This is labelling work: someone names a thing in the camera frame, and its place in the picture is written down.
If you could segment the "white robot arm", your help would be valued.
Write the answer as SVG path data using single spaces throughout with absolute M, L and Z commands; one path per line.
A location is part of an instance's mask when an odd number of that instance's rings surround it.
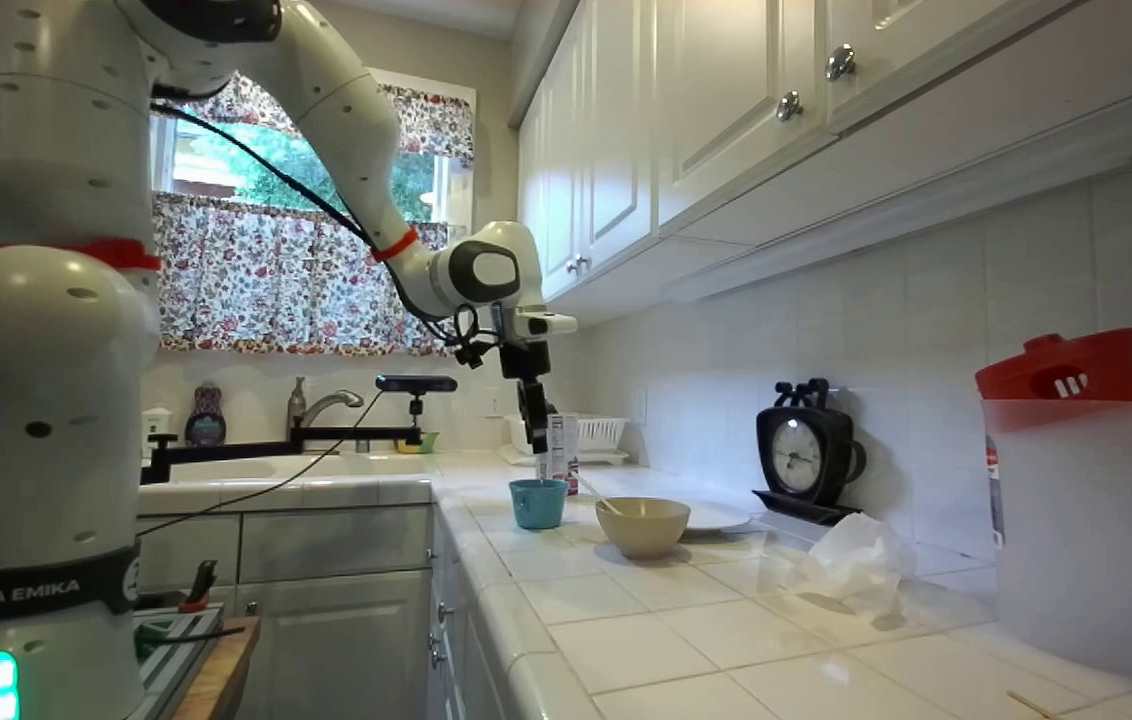
M 406 311 L 521 385 L 546 439 L 546 308 L 516 221 L 426 249 L 389 192 L 397 107 L 312 0 L 0 0 L 0 720 L 133 720 L 151 118 L 255 79 Z

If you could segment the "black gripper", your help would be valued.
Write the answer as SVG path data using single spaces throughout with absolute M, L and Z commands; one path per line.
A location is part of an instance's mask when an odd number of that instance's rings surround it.
M 544 344 L 502 344 L 499 374 L 516 385 L 516 405 L 527 428 L 532 458 L 544 458 L 552 447 L 546 396 L 544 396 L 546 348 Z

